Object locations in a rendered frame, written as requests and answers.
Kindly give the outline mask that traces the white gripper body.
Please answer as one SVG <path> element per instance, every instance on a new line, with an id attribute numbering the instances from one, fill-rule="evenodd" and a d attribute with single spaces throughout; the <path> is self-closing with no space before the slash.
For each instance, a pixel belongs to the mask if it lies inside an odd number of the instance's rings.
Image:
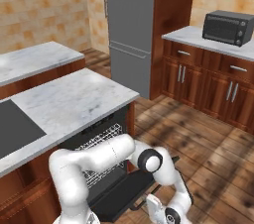
<path id="1" fill-rule="evenodd" d="M 149 194 L 146 197 L 147 208 L 149 212 L 149 217 L 154 224 L 163 224 L 163 220 L 161 217 L 162 203 L 161 201 L 154 196 L 153 194 Z"/>

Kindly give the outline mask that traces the wooden island cabinet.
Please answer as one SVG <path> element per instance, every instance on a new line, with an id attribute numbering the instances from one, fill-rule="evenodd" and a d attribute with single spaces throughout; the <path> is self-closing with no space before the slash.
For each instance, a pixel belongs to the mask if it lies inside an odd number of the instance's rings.
<path id="1" fill-rule="evenodd" d="M 0 224 L 53 224 L 61 214 L 61 206 L 50 176 L 50 154 L 58 149 L 75 150 L 116 123 L 123 127 L 123 133 L 134 135 L 134 103 L 1 177 Z"/>

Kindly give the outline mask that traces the wooden cupboards with drawers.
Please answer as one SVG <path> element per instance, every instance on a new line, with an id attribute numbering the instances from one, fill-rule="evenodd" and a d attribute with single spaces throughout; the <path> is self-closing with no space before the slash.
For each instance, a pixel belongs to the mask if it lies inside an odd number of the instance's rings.
<path id="1" fill-rule="evenodd" d="M 162 91 L 254 135 L 254 61 L 164 42 Z"/>

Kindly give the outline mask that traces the black hob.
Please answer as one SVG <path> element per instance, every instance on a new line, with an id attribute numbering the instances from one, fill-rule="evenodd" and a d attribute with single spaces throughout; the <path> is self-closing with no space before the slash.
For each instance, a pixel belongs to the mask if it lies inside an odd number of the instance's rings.
<path id="1" fill-rule="evenodd" d="M 45 135 L 12 100 L 0 103 L 0 159 Z"/>

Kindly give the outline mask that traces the wooden counter cabinet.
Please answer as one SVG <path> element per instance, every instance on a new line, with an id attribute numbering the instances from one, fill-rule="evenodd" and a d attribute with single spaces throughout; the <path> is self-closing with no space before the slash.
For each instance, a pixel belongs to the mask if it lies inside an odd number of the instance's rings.
<path id="1" fill-rule="evenodd" d="M 59 77 L 65 76 L 67 74 L 73 73 L 77 70 L 83 69 L 84 67 L 85 59 L 82 58 L 77 61 L 73 61 L 71 63 L 50 69 L 48 71 L 15 81 L 13 83 L 9 83 L 5 86 L 0 86 L 0 100 L 19 92 L 31 89 L 35 86 L 52 81 Z"/>

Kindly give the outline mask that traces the grey fridge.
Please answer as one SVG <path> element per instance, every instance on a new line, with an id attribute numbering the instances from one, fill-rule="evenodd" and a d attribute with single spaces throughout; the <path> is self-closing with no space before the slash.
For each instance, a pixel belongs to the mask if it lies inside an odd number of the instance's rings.
<path id="1" fill-rule="evenodd" d="M 107 0 L 111 78 L 150 93 L 154 0 Z"/>

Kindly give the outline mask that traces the tall wooden side panel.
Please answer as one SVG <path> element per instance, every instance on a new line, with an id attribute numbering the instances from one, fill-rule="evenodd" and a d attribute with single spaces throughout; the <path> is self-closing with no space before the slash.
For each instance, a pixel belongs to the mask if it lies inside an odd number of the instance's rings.
<path id="1" fill-rule="evenodd" d="M 154 0 L 150 93 L 151 100 L 161 95 L 163 80 L 163 34 L 190 23 L 192 0 Z"/>

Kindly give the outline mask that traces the black toaster oven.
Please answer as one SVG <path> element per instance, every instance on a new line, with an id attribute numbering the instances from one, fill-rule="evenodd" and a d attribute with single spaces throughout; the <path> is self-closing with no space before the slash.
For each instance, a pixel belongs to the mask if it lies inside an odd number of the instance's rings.
<path id="1" fill-rule="evenodd" d="M 216 10 L 205 15 L 202 37 L 242 47 L 254 31 L 254 15 Z"/>

